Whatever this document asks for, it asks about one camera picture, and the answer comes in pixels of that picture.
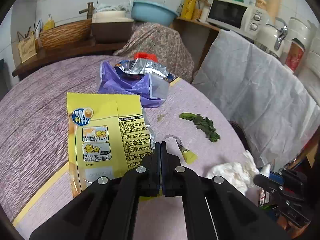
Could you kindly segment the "white tissue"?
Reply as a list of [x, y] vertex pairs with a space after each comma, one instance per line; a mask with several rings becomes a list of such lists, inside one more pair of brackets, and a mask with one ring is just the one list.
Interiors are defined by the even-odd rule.
[[231, 162], [215, 165], [208, 171], [206, 178], [212, 179], [214, 176], [221, 176], [245, 196], [247, 190], [254, 187], [253, 179], [260, 172], [248, 150], [242, 155], [245, 158], [243, 164]]

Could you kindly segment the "yellow snack bag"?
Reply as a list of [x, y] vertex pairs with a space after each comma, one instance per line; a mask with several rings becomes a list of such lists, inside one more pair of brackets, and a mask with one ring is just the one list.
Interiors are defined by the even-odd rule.
[[72, 195], [100, 177], [116, 179], [152, 153], [140, 96], [67, 93]]

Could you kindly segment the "torn yellow wrapper piece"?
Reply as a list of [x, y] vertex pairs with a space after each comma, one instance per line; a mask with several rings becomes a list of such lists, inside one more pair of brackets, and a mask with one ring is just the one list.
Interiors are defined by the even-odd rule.
[[167, 134], [163, 137], [164, 140], [168, 138], [173, 138], [176, 141], [176, 144], [178, 145], [182, 157], [187, 164], [192, 164], [194, 161], [197, 160], [197, 155], [189, 149], [185, 148], [179, 137], [172, 134]]

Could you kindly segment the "green vegetable scraps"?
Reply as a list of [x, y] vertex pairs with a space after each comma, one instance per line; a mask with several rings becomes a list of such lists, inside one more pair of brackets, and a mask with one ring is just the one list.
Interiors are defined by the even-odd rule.
[[200, 114], [193, 113], [181, 113], [179, 118], [193, 122], [197, 129], [200, 129], [206, 138], [211, 142], [217, 142], [220, 140], [220, 135], [216, 132], [214, 123], [208, 118], [204, 118]]

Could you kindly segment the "white cloth cover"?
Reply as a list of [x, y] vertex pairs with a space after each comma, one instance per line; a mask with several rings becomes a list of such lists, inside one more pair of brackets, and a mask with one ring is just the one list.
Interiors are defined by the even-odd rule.
[[319, 127], [319, 105], [275, 57], [221, 30], [193, 86], [241, 126], [258, 166], [293, 161]]

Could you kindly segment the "red paper cup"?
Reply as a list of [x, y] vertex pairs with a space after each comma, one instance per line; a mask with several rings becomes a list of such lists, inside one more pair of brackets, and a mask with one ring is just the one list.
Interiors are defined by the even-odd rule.
[[300, 64], [304, 52], [304, 44], [302, 44], [302, 42], [298, 38], [293, 38], [291, 40], [291, 46], [285, 61], [285, 65], [294, 72]]

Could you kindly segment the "red plastic item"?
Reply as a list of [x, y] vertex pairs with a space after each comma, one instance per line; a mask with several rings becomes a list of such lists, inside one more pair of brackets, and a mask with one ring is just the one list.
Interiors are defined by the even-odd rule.
[[138, 52], [135, 53], [134, 59], [146, 59], [146, 60], [151, 60], [153, 62], [158, 62], [157, 56], [155, 54], [149, 54], [149, 53], [144, 53], [144, 52]]

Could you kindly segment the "white microwave oven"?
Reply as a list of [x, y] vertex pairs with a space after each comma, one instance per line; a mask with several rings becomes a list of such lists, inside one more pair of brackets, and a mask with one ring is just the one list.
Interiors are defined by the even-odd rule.
[[258, 31], [270, 22], [266, 10], [233, 0], [213, 0], [206, 22], [255, 40]]

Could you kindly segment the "yellow cylindrical package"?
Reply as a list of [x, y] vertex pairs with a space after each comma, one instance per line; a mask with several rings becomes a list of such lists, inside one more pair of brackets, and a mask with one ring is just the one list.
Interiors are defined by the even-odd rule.
[[184, 0], [180, 18], [191, 20], [197, 0]]

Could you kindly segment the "woven brown sink bowl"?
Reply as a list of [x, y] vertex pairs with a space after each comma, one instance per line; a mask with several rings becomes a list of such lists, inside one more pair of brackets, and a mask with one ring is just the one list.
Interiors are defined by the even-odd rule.
[[81, 20], [63, 24], [40, 33], [42, 47], [46, 50], [61, 48], [64, 45], [89, 38], [92, 20]]

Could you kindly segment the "beige chopstick holder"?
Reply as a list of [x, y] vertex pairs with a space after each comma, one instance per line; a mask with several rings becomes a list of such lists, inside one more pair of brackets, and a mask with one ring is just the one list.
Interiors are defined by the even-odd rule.
[[18, 43], [18, 51], [22, 63], [36, 55], [35, 37], [33, 34]]

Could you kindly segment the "brown white pot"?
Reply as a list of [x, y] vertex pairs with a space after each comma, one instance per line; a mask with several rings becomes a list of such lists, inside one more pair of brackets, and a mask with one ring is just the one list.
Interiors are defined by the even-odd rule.
[[91, 32], [97, 43], [121, 43], [130, 39], [134, 20], [125, 11], [101, 11], [92, 17]]

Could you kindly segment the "yellow soap dispenser bottle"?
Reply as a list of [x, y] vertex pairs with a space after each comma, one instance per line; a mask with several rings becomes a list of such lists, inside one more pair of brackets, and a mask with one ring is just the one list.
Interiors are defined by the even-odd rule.
[[53, 28], [55, 28], [55, 21], [53, 20], [51, 14], [49, 14], [47, 22], [43, 25], [43, 30], [47, 31]]

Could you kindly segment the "brass faucet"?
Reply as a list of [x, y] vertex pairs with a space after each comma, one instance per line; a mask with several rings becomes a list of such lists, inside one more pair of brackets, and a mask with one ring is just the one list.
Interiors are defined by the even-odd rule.
[[79, 14], [87, 13], [87, 18], [88, 19], [92, 19], [94, 10], [95, 10], [94, 3], [93, 2], [88, 2], [87, 3], [87, 8], [83, 9], [83, 10], [80, 10]]

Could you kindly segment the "light blue plastic basin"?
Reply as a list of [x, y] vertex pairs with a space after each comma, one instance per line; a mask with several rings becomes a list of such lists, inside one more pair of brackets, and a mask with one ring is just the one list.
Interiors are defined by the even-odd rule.
[[177, 17], [177, 12], [168, 7], [144, 0], [135, 0], [131, 10], [131, 18], [135, 21], [158, 23], [166, 27]]

